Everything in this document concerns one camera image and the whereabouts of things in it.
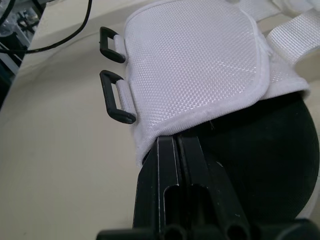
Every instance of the white table surface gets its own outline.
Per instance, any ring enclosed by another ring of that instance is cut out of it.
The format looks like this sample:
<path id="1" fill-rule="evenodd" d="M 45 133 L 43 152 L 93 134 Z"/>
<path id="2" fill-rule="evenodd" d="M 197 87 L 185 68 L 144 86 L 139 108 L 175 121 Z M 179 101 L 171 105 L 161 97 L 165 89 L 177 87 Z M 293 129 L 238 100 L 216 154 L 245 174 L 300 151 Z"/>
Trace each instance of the white table surface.
<path id="1" fill-rule="evenodd" d="M 101 70 L 124 75 L 124 67 L 100 54 L 98 31 L 122 33 L 147 2 L 94 0 L 79 36 L 23 60 L 0 112 L 1 240 L 93 240 L 103 229 L 131 228 L 134 143 L 129 126 L 107 115 L 99 78 Z M 31 48 L 73 32 L 86 7 L 51 3 Z"/>

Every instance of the white padded strap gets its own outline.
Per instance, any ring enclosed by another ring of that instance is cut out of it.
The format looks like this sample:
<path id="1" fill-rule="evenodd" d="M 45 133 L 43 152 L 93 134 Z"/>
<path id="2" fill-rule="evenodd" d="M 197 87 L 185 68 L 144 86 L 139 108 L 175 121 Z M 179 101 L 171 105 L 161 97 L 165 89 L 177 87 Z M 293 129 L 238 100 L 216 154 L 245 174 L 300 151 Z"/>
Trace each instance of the white padded strap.
<path id="1" fill-rule="evenodd" d="M 121 109 L 137 117 L 136 108 L 128 82 L 121 79 L 116 81 L 115 85 L 119 93 Z"/>
<path id="2" fill-rule="evenodd" d="M 320 48 L 320 12 L 311 9 L 273 29 L 269 45 L 291 66 Z"/>
<path id="3" fill-rule="evenodd" d="M 115 35 L 113 40 L 115 51 L 118 54 L 121 54 L 125 59 L 127 59 L 127 51 L 124 38 L 121 35 Z"/>
<path id="4" fill-rule="evenodd" d="M 281 12 L 270 0 L 240 0 L 236 5 L 256 21 L 277 15 Z"/>

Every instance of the white fabric pad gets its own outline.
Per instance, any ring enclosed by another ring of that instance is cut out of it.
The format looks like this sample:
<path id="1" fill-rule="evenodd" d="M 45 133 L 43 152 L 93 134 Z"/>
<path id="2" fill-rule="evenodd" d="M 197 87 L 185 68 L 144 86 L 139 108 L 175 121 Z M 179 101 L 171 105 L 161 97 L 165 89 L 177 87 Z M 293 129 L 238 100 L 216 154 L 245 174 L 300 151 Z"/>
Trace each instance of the white fabric pad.
<path id="1" fill-rule="evenodd" d="M 309 84 L 276 52 L 273 52 L 270 56 L 270 86 L 261 100 L 298 91 L 303 91 L 304 97 L 307 97 L 310 93 Z"/>
<path id="2" fill-rule="evenodd" d="M 255 20 L 222 0 L 158 1 L 132 14 L 124 32 L 136 112 L 123 102 L 129 98 L 120 98 L 137 116 L 132 132 L 139 166 L 159 136 L 308 89 Z"/>
<path id="3" fill-rule="evenodd" d="M 320 47 L 320 12 L 311 9 L 273 29 L 267 41 L 291 66 Z"/>

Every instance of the white fabric loop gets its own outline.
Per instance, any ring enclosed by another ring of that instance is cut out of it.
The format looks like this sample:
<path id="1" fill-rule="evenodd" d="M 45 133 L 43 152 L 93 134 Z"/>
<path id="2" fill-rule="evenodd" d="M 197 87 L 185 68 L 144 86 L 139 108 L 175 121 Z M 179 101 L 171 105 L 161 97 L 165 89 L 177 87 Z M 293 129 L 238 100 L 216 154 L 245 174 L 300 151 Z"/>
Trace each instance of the white fabric loop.
<path id="1" fill-rule="evenodd" d="M 121 35 L 115 35 L 113 40 L 115 51 L 118 54 L 121 54 L 125 59 L 127 59 L 127 51 L 124 38 Z"/>
<path id="2" fill-rule="evenodd" d="M 303 56 L 320 48 L 320 12 L 311 9 L 277 26 L 267 41 L 293 67 Z"/>
<path id="3" fill-rule="evenodd" d="M 132 99 L 130 87 L 125 80 L 118 80 L 115 83 L 118 90 L 121 109 L 137 117 L 136 108 Z"/>

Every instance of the white mesh fabric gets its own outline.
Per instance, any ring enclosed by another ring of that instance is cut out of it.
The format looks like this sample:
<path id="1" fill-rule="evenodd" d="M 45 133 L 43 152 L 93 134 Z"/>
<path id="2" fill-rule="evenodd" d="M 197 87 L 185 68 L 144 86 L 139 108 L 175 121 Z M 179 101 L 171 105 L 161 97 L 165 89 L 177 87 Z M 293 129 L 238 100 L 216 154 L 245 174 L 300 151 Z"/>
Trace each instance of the white mesh fabric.
<path id="1" fill-rule="evenodd" d="M 281 12 L 279 8 L 272 4 L 271 0 L 240 0 L 236 5 L 256 21 Z"/>
<path id="2" fill-rule="evenodd" d="M 125 28 L 138 164 L 172 135 L 257 102 L 269 60 L 255 21 L 221 0 L 148 5 Z"/>
<path id="3" fill-rule="evenodd" d="M 320 47 L 320 12 L 311 9 L 273 29 L 267 41 L 291 66 Z"/>

